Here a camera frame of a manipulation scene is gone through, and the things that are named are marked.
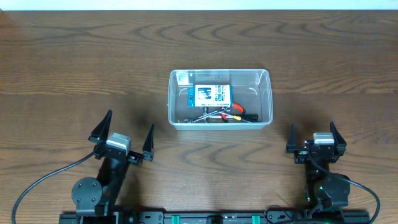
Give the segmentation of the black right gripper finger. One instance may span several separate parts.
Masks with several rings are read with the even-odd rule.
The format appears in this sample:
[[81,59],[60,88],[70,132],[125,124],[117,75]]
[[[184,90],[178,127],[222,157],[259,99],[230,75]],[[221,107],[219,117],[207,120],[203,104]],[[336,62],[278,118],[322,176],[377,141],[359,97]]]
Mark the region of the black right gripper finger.
[[347,143],[341,134],[338,132],[334,122],[330,123],[330,131],[333,135],[334,143],[335,143],[335,151],[339,156],[343,156],[346,150]]
[[285,151],[287,154],[294,153],[296,151],[296,135],[294,124],[291,124],[290,134],[287,140]]

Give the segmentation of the red black pliers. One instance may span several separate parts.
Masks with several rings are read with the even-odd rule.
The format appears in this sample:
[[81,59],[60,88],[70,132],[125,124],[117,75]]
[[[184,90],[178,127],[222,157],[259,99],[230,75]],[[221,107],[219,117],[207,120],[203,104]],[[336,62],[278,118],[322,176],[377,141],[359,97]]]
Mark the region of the red black pliers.
[[[245,113],[246,113],[246,110],[245,110],[241,105],[239,105],[239,104],[237,104],[237,103],[232,103],[231,106],[232,106],[233,109],[238,110],[241,114],[245,114]],[[221,115],[221,119],[222,119],[225,123],[228,123],[228,119],[227,119],[227,116],[226,116],[225,114],[222,114],[222,115]]]

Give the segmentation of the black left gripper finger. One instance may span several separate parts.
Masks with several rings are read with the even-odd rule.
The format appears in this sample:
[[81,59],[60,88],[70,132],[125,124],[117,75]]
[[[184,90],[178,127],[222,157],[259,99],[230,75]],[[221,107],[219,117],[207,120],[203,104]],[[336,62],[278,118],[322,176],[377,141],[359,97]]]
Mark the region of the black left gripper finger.
[[142,147],[143,158],[152,161],[154,158],[154,124],[150,127],[145,143]]
[[101,122],[92,130],[88,140],[94,143],[106,142],[108,139],[113,111],[108,110]]

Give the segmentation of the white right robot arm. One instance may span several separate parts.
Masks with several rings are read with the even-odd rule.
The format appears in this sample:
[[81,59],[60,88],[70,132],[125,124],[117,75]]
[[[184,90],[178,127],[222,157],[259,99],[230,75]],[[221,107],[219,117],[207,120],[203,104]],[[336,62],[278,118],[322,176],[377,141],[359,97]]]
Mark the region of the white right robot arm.
[[345,175],[333,174],[329,165],[344,155],[347,143],[330,123],[330,131],[314,133],[313,138],[304,141],[303,146],[296,144],[295,126],[291,125],[286,144],[286,153],[294,155],[296,164],[305,166],[305,198],[308,206],[303,210],[306,218],[321,218],[340,213],[348,206],[350,193],[349,179]]

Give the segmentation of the small claw hammer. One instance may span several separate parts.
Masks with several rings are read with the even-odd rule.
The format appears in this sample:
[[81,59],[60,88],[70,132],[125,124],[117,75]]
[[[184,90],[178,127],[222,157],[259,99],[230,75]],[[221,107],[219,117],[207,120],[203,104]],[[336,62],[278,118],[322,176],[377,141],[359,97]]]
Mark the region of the small claw hammer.
[[224,123],[255,123],[258,122],[257,114],[247,114],[244,108],[234,107],[231,111],[225,111],[220,114],[211,115],[205,119],[205,122],[221,120]]

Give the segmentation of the blue white screwdriver box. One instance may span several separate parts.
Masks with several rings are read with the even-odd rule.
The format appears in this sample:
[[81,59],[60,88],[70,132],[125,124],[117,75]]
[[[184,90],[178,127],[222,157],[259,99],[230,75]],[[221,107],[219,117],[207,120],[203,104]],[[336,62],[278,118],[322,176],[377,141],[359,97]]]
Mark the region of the blue white screwdriver box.
[[190,107],[230,107],[232,104],[231,85],[193,85],[188,89]]

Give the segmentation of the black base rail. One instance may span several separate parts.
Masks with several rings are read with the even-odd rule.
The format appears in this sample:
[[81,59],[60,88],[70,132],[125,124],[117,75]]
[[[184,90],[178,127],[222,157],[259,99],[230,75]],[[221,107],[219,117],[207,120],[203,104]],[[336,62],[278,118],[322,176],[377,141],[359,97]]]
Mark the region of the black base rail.
[[110,216],[89,217],[72,213],[61,214],[59,224],[80,223],[138,223],[138,224],[265,224],[265,223],[369,223],[368,212],[316,212],[306,216],[300,212],[272,208],[266,212],[227,212],[227,213],[170,213],[161,211],[114,212]]

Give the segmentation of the black yellow screwdriver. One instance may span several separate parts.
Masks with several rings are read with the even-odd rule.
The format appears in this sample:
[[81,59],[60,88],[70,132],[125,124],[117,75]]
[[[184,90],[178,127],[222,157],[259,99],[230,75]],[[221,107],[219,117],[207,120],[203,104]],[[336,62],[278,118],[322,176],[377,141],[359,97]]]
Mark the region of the black yellow screwdriver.
[[222,113],[227,116],[228,122],[230,120],[235,120],[239,122],[244,122],[244,123],[256,123],[258,122],[258,115],[257,114],[238,114],[238,115],[233,115],[233,114],[228,114],[228,113]]

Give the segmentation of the silver wrench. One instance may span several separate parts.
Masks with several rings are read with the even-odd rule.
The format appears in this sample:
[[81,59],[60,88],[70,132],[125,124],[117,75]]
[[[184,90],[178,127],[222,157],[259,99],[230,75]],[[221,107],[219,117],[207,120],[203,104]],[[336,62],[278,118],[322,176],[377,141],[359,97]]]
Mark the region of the silver wrench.
[[216,111],[213,111],[213,112],[211,112],[211,113],[207,113],[207,114],[202,115],[202,116],[199,116],[199,117],[197,117],[197,118],[188,118],[188,119],[185,119],[184,122],[185,122],[185,123],[196,123],[197,121],[201,121],[201,120],[207,119],[207,118],[210,117],[210,116],[213,116],[213,115],[216,115],[216,114],[220,114],[220,113],[222,113],[222,112],[227,112],[227,111],[230,111],[230,110],[231,110],[230,107],[227,107],[227,108],[220,108],[220,109],[218,109],[218,110],[216,110]]

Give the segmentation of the clear plastic container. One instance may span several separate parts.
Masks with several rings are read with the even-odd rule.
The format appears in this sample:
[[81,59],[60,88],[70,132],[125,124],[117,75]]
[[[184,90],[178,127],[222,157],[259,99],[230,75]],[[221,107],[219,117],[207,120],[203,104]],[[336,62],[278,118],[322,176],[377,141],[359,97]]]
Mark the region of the clear plastic container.
[[[221,120],[185,123],[188,118],[227,107],[190,107],[188,89],[193,85],[231,85],[233,103],[241,105],[247,114],[259,116],[256,123],[224,123]],[[271,80],[265,69],[191,69],[170,73],[168,119],[177,130],[247,130],[262,129],[273,120]]]

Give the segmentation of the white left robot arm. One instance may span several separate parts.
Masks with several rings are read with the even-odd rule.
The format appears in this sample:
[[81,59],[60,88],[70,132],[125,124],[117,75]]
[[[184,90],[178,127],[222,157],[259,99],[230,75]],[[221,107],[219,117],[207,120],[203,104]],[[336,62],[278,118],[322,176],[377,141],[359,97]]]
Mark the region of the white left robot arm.
[[76,212],[72,223],[132,223],[136,220],[133,212],[117,208],[116,200],[129,166],[141,166],[143,161],[153,160],[154,126],[150,127],[142,152],[134,152],[130,137],[109,133],[112,114],[109,110],[88,138],[95,143],[95,159],[102,159],[103,163],[96,177],[85,177],[73,186]]

